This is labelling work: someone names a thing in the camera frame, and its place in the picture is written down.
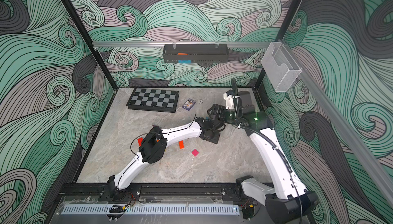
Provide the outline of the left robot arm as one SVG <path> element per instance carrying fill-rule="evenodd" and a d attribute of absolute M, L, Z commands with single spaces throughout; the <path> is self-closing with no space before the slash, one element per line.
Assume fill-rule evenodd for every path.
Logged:
<path fill-rule="evenodd" d="M 132 180 L 149 164 L 161 160 L 167 147 L 192 138 L 200 138 L 214 144 L 220 139 L 226 125 L 218 120 L 194 118 L 192 122 L 175 128 L 162 129 L 154 126 L 143 138 L 138 152 L 119 173 L 109 177 L 107 188 L 112 199 L 120 200 Z"/>

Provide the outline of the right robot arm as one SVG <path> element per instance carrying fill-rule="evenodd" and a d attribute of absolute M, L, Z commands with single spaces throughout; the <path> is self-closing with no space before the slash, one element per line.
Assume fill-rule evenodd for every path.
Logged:
<path fill-rule="evenodd" d="M 214 104 L 207 113 L 213 121 L 231 125 L 247 134 L 260 153 L 273 184 L 270 187 L 245 176 L 238 179 L 240 193 L 264 205 L 276 224 L 295 220 L 302 223 L 303 217 L 318 205 L 317 194 L 308 190 L 294 172 L 269 118 L 264 112 L 255 111 L 250 93 L 240 92 L 235 79 L 231 79 L 231 86 L 223 95 L 226 104 Z"/>

